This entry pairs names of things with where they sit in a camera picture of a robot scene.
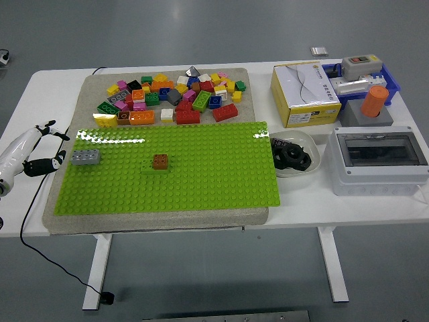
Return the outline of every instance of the orange cap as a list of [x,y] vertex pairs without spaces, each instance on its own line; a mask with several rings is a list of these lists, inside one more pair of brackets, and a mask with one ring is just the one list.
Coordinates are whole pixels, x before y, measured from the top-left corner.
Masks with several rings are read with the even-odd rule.
[[369,89],[361,106],[361,112],[367,117],[377,117],[389,96],[389,91],[382,86],[375,85]]

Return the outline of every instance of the small metal object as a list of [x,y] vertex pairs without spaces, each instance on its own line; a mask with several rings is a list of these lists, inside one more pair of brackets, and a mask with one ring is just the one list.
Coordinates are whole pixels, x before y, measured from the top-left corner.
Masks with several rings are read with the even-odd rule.
[[310,50],[313,56],[328,56],[328,50],[325,47],[311,47]]
[[197,71],[197,69],[193,66],[191,66],[187,71],[186,71],[186,76],[188,77],[198,77],[201,74]]

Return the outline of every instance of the gray block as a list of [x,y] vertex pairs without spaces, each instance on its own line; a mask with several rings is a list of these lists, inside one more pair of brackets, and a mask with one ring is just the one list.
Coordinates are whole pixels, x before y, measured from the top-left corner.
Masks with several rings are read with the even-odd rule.
[[101,160],[100,150],[75,150],[73,151],[71,163],[74,166],[84,166],[87,164],[98,164]]
[[177,106],[182,100],[182,95],[177,89],[172,89],[167,93],[167,101],[170,102],[171,105]]
[[344,111],[339,115],[341,126],[391,126],[393,124],[393,119],[386,106],[383,106],[377,117],[367,117],[363,115],[361,112],[363,101],[363,99],[352,99],[347,101]]

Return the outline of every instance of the black cable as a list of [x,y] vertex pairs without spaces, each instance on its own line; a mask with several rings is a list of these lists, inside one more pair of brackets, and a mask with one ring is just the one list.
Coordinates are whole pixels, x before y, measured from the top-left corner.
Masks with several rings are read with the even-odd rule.
[[107,68],[107,67],[98,67],[96,70],[94,70],[93,74],[95,74],[96,72],[98,72],[102,68]]
[[[61,141],[60,147],[58,148],[58,150],[57,150],[56,154],[61,150],[62,142],[63,142],[63,141]],[[28,248],[32,249],[33,251],[37,252],[41,257],[43,257],[43,258],[44,258],[45,260],[47,260],[49,263],[53,263],[54,265],[57,265],[59,268],[61,268],[63,271],[65,271],[65,273],[66,273],[67,275],[70,275],[70,276],[74,277],[74,278],[75,278],[75,279],[77,279],[81,284],[83,284],[83,285],[85,285],[85,286],[87,286],[87,287],[91,287],[95,292],[97,292],[98,294],[100,294],[100,296],[103,296],[99,291],[97,291],[97,290],[96,290],[95,288],[93,288],[91,285],[89,285],[89,284],[87,284],[87,283],[83,282],[79,277],[77,277],[76,275],[73,275],[72,273],[70,273],[69,271],[67,271],[67,269],[65,269],[64,267],[62,267],[61,265],[59,265],[59,263],[54,262],[53,260],[50,260],[50,259],[49,259],[48,257],[46,257],[46,256],[45,256],[41,251],[39,251],[37,248],[34,248],[33,246],[31,246],[31,245],[27,244],[27,243],[24,241],[24,238],[23,238],[23,236],[22,236],[22,233],[23,233],[23,229],[24,229],[25,221],[27,220],[28,214],[29,214],[30,210],[32,209],[33,204],[34,204],[34,201],[36,200],[36,197],[37,197],[37,195],[39,194],[39,191],[40,191],[40,189],[41,189],[41,187],[42,187],[42,184],[43,184],[43,182],[45,181],[45,179],[46,179],[46,177],[47,177],[47,176],[48,176],[48,174],[45,174],[45,176],[43,177],[43,179],[42,179],[42,181],[40,182],[39,187],[38,187],[38,189],[37,189],[37,191],[36,191],[36,193],[35,193],[35,195],[34,195],[34,197],[33,197],[32,203],[30,203],[30,205],[29,205],[29,207],[28,207],[27,213],[25,214],[25,217],[24,217],[24,219],[23,219],[23,221],[22,221],[21,230],[20,230],[20,232],[19,232],[19,238],[21,239],[21,242],[22,242],[22,244],[23,244],[23,245],[25,245],[25,246],[27,246]]]

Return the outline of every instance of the white device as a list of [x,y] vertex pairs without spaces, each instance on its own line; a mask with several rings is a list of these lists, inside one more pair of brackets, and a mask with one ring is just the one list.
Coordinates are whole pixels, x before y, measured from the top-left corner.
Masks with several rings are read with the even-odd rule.
[[429,166],[410,127],[340,127],[324,152],[334,194],[413,195]]
[[7,195],[13,188],[13,178],[25,172],[28,176],[39,176],[57,171],[64,161],[66,151],[60,151],[50,159],[28,161],[29,155],[36,148],[42,136],[51,134],[68,141],[70,138],[50,127],[55,121],[36,125],[14,139],[0,155],[0,197]]
[[343,58],[341,75],[349,82],[357,81],[359,76],[380,72],[383,62],[376,55]]

